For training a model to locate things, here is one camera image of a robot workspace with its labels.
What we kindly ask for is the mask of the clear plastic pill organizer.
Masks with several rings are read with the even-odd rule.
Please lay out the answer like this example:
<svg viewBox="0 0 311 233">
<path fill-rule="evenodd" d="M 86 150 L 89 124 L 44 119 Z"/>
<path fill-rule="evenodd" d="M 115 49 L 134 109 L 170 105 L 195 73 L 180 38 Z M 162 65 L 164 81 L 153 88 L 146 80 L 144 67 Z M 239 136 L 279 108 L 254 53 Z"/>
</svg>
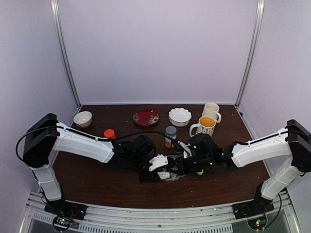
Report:
<svg viewBox="0 0 311 233">
<path fill-rule="evenodd" d="M 168 158 L 168 164 L 165 165 L 164 167 L 160 168 L 160 171 L 166 171 L 166 172 L 170 172 L 172 179 L 171 180 L 165 180 L 165 181 L 175 181 L 178 180 L 180 177 L 184 177 L 185 175 L 178 175 L 177 172 L 177 165 L 174 163 L 175 158 L 177 158 L 178 156 L 175 155 L 167 155 Z"/>
</svg>

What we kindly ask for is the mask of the small white pill bottle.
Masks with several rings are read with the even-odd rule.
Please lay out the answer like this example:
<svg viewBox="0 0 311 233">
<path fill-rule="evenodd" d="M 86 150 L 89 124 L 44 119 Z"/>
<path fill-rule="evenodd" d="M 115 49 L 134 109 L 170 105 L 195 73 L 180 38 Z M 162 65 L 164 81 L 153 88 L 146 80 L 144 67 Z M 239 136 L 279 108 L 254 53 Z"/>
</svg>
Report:
<svg viewBox="0 0 311 233">
<path fill-rule="evenodd" d="M 171 180 L 172 176 L 170 172 L 161 171 L 157 173 L 161 180 Z"/>
</svg>

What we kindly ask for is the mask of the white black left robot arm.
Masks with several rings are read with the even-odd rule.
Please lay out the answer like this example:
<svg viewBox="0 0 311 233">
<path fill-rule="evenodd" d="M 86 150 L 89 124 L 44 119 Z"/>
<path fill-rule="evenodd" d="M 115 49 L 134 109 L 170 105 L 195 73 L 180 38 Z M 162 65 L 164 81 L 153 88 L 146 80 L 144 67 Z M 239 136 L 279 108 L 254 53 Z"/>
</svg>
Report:
<svg viewBox="0 0 311 233">
<path fill-rule="evenodd" d="M 156 155 L 156 147 L 145 135 L 139 133 L 132 141 L 97 137 L 73 129 L 49 113 L 33 125 L 20 139 L 24 142 L 23 154 L 17 157 L 31 168 L 43 189 L 47 204 L 60 216 L 70 211 L 60 183 L 49 164 L 52 151 L 63 151 L 108 164 L 113 162 L 122 169 L 139 174 L 140 182 L 157 182 L 174 177 L 162 171 L 169 164 L 165 155 Z"/>
</svg>

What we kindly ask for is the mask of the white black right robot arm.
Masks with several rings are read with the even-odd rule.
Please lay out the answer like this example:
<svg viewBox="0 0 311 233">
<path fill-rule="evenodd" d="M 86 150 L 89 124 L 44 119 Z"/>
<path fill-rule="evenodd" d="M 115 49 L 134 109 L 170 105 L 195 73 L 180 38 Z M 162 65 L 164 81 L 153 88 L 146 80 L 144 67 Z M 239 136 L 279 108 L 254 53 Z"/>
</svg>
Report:
<svg viewBox="0 0 311 233">
<path fill-rule="evenodd" d="M 279 131 L 247 142 L 235 141 L 218 147 L 208 133 L 197 133 L 189 140 L 192 156 L 176 160 L 177 173 L 232 170 L 257 161 L 279 156 L 287 160 L 268 180 L 258 186 L 254 200 L 249 203 L 253 214 L 260 214 L 278 193 L 297 177 L 311 170 L 311 134 L 296 120 L 291 119 Z"/>
</svg>

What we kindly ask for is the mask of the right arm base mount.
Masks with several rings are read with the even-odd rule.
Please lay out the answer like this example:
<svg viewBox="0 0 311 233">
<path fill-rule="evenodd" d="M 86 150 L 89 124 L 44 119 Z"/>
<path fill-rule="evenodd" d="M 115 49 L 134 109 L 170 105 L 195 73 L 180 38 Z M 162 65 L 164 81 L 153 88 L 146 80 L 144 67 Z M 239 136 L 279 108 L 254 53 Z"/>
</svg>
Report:
<svg viewBox="0 0 311 233">
<path fill-rule="evenodd" d="M 235 219 L 247 219 L 247 224 L 252 230 L 263 230 L 268 225 L 267 213 L 273 211 L 272 203 L 255 203 L 252 201 L 232 205 Z"/>
</svg>

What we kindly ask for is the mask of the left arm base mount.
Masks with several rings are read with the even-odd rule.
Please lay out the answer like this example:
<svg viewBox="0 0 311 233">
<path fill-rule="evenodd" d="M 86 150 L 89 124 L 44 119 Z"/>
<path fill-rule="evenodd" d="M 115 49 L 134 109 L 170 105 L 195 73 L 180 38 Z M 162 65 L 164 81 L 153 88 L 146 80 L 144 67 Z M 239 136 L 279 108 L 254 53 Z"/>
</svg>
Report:
<svg viewBox="0 0 311 233">
<path fill-rule="evenodd" d="M 73 202 L 57 200 L 46 201 L 44 210 L 54 214 L 52 226 L 58 232 L 64 232 L 73 226 L 75 220 L 84 220 L 87 206 Z"/>
</svg>

